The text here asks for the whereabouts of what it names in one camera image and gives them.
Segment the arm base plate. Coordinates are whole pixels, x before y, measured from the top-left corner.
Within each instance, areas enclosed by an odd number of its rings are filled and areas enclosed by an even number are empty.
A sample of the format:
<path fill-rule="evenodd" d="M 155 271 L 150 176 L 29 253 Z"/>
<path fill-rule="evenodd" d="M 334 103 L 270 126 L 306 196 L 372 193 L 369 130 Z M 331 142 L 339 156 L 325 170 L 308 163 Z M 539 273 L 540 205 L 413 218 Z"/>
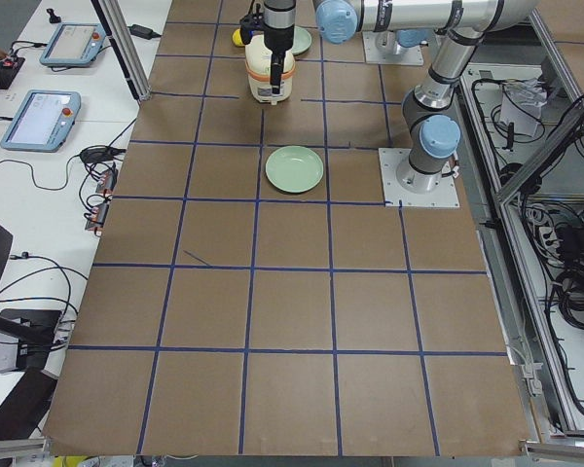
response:
<path fill-rule="evenodd" d="M 365 60 L 371 64 L 422 66 L 420 44 L 426 35 L 424 29 L 364 32 Z"/>
<path fill-rule="evenodd" d="M 379 149 L 384 204 L 390 207 L 460 208 L 450 162 L 445 160 L 438 173 L 422 174 L 410 165 L 409 153 L 408 148 Z"/>

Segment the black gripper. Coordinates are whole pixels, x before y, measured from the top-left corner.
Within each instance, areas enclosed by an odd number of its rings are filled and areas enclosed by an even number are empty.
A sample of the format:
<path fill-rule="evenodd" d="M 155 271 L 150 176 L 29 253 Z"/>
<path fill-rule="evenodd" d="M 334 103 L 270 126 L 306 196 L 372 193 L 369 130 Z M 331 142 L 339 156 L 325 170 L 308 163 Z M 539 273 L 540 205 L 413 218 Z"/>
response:
<path fill-rule="evenodd" d="M 293 46 L 296 17 L 295 0 L 265 0 L 264 41 L 272 51 L 270 84 L 273 95 L 280 94 L 282 76 L 282 54 Z"/>

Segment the green plate near arm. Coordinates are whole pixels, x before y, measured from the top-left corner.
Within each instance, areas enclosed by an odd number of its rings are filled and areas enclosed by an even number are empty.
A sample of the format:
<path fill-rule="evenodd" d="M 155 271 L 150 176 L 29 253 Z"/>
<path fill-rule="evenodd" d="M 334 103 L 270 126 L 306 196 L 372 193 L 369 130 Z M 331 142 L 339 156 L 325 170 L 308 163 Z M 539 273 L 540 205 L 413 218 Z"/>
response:
<path fill-rule="evenodd" d="M 310 32 L 302 26 L 296 26 L 291 53 L 295 56 L 304 54 L 310 49 L 311 43 L 312 37 Z"/>
<path fill-rule="evenodd" d="M 324 164 L 313 150 L 303 146 L 285 146 L 272 152 L 266 162 L 268 180 L 284 193 L 300 194 L 321 181 Z"/>

